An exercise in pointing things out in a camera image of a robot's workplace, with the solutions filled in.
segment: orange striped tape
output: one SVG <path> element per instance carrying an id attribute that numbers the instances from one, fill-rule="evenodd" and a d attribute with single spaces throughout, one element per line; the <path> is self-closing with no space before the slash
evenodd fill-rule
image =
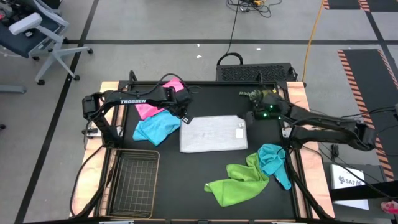
<path id="1" fill-rule="evenodd" d="M 397 82 L 397 78 L 394 75 L 394 73 L 391 70 L 390 64 L 388 64 L 387 58 L 384 56 L 383 52 L 381 52 L 381 50 L 377 50 L 381 56 L 381 59 L 384 62 L 384 65 L 386 66 L 388 73 L 390 74 L 390 77 L 392 79 L 392 82 L 394 83 L 394 85 L 396 86 L 397 90 L 398 90 L 398 82 Z"/>
<path id="2" fill-rule="evenodd" d="M 358 0 L 359 5 L 361 6 L 361 9 L 365 10 L 366 12 L 370 12 L 370 8 L 368 5 L 368 2 L 366 0 Z"/>
<path id="3" fill-rule="evenodd" d="M 355 102 L 358 106 L 359 111 L 361 113 L 368 112 L 368 108 L 366 107 L 366 104 L 363 101 L 362 94 L 359 90 L 358 84 L 356 83 L 355 77 L 353 75 L 353 71 L 349 65 L 349 62 L 347 60 L 345 53 L 343 52 L 343 50 L 338 50 L 337 54 L 340 58 L 341 64 L 344 68 L 344 72 L 347 76 L 348 84 L 351 87 L 351 90 L 353 91 Z M 370 115 L 363 114 L 363 120 L 366 125 L 368 125 L 370 128 L 375 129 Z M 392 172 L 391 166 L 388 163 L 388 158 L 386 156 L 386 153 L 384 152 L 383 145 L 381 144 L 380 139 L 378 137 L 376 138 L 376 155 L 380 161 L 380 165 L 383 168 L 383 173 L 386 176 L 387 181 L 394 181 L 394 173 Z"/>
<path id="4" fill-rule="evenodd" d="M 324 7 L 325 9 L 330 9 L 330 7 L 329 7 L 329 1 L 328 1 L 328 0 L 323 0 L 323 7 Z"/>

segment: light blue towel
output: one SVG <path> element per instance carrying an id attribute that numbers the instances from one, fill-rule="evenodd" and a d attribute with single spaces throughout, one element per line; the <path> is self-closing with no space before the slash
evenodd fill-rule
<path id="1" fill-rule="evenodd" d="M 159 145 L 170 133 L 181 126 L 181 120 L 164 110 L 137 124 L 132 135 L 133 140 L 149 140 L 155 146 Z"/>
<path id="2" fill-rule="evenodd" d="M 258 150 L 259 167 L 266 176 L 274 175 L 284 186 L 285 190 L 292 187 L 284 167 L 285 150 L 273 144 L 263 144 Z"/>

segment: wire basket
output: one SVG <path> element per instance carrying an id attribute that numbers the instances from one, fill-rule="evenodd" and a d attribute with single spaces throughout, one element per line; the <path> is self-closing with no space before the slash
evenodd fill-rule
<path id="1" fill-rule="evenodd" d="M 112 149 L 108 167 L 112 175 L 104 189 L 99 214 L 116 218 L 150 218 L 159 158 L 157 151 Z"/>

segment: green cloth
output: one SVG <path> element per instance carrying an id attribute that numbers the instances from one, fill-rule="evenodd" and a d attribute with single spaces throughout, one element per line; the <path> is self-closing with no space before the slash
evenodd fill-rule
<path id="1" fill-rule="evenodd" d="M 257 153 L 247 156 L 246 163 L 248 166 L 239 164 L 226 166 L 228 177 L 231 179 L 205 184 L 205 191 L 212 192 L 222 207 L 252 199 L 268 184 L 269 178 L 259 168 Z"/>

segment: yellow cable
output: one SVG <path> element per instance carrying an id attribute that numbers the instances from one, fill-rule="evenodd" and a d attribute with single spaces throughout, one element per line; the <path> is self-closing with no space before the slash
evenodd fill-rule
<path id="1" fill-rule="evenodd" d="M 308 41 L 307 52 L 305 53 L 305 59 L 304 59 L 304 71 L 303 71 L 303 80 L 302 80 L 302 82 L 304 82 L 305 74 L 307 73 L 307 61 L 308 61 L 308 55 L 310 53 L 311 42 L 312 42 L 313 36 L 315 34 L 315 31 L 317 31 L 318 21 L 319 21 L 319 18 L 321 18 L 322 9 L 323 9 L 323 0 L 321 0 L 321 7 L 319 8 L 318 16 L 317 16 L 317 19 L 315 21 L 315 24 L 313 25 L 310 40 Z"/>

